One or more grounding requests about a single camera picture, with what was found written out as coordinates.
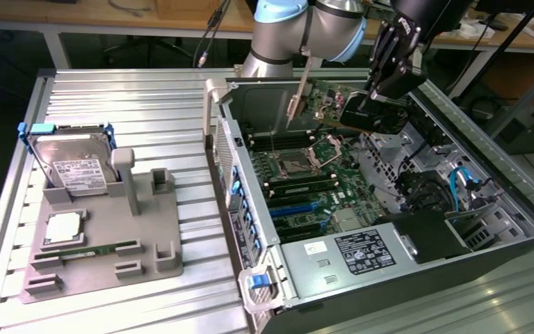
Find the power supply label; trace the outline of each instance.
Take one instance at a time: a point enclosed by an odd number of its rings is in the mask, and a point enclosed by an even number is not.
[[[98,159],[54,161],[53,165],[62,185],[69,191],[106,187]]]
[[[376,230],[334,238],[334,241],[347,269],[354,275],[396,264]]]

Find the metal bracket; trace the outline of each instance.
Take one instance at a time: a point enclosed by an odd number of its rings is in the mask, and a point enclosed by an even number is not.
[[[310,56],[310,51],[306,50],[302,47],[302,55],[307,56],[306,60],[306,65],[303,66],[303,72],[302,72],[302,78],[301,82],[297,85],[297,92],[293,94],[291,99],[289,100],[289,105],[287,105],[287,123],[285,124],[285,128],[287,129],[289,123],[294,119],[295,112],[297,112],[297,106],[301,103],[301,96],[303,92],[303,86],[306,85],[306,80],[307,80],[307,74],[310,72],[310,68],[313,66],[313,57]]]
[[[230,92],[226,79],[206,79],[202,89],[202,135],[210,135],[211,103],[222,104]]]

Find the blue latch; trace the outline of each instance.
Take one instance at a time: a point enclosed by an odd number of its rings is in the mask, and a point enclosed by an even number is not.
[[[238,189],[239,189],[239,181],[235,181],[231,184],[231,194],[235,194],[238,192]]]
[[[249,277],[250,278],[250,290],[258,289],[262,287],[269,287],[269,275],[266,273],[259,273],[257,275],[253,275]]]
[[[103,131],[107,135],[107,142],[110,143],[110,149],[117,148],[117,142],[114,141],[114,128],[110,123],[105,123]]]
[[[34,123],[29,130],[30,134],[53,134],[54,133],[54,124],[53,123]]]
[[[22,141],[25,148],[27,150],[27,153],[31,154],[31,148],[29,147],[26,136],[27,136],[27,124],[21,122],[17,125],[17,139],[19,139]]]

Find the circuit board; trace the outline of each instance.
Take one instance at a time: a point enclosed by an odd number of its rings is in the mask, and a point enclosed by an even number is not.
[[[350,150],[322,134],[306,148],[249,152],[282,242],[367,227],[384,213]]]
[[[310,79],[313,89],[305,112],[321,123],[363,132],[396,134],[407,122],[408,104],[402,100],[367,100],[367,92]]]

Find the aluminum extrusion table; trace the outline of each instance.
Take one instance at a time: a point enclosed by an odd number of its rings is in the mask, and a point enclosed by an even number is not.
[[[355,76],[356,71],[318,70]],[[110,121],[134,172],[175,176],[181,276],[27,305],[17,299],[43,176],[17,143],[0,201],[0,333],[247,333],[202,150],[202,87],[231,70],[62,70],[38,78],[26,122]],[[534,333],[534,252],[474,282],[318,333]]]

